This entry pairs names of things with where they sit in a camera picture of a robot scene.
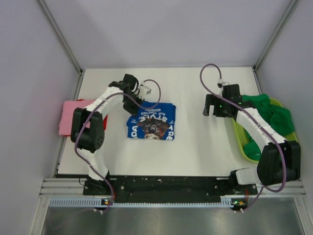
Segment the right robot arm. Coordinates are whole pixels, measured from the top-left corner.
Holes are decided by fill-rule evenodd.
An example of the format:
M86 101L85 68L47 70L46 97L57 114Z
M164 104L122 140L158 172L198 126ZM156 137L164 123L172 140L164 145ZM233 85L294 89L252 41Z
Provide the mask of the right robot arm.
M246 185L271 186L296 181L300 178L301 148L297 141L289 141L275 131L259 114L250 100L244 100L239 85L225 85L222 94L207 94L203 115L232 118L242 126L256 142L261 156L256 167L234 170L230 173L228 188L241 193Z

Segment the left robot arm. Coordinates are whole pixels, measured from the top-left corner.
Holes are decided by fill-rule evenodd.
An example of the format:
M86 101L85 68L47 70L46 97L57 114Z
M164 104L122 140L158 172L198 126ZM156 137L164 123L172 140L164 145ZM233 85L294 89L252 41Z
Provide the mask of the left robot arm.
M150 92L145 81L140 82L133 75L125 74L121 81L111 82L90 105L76 108L73 112L70 139L74 143L75 154L87 164L89 180L100 194L108 193L112 187L103 158L104 120L120 103L125 111L136 115Z

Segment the blue t-shirt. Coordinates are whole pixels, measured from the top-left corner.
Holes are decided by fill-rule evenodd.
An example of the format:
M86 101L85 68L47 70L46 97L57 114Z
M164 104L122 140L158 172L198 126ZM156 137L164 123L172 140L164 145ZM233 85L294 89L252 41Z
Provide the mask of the blue t-shirt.
M130 139L149 139L172 141L175 139L176 106L172 103L143 102L136 116L126 122L127 137Z

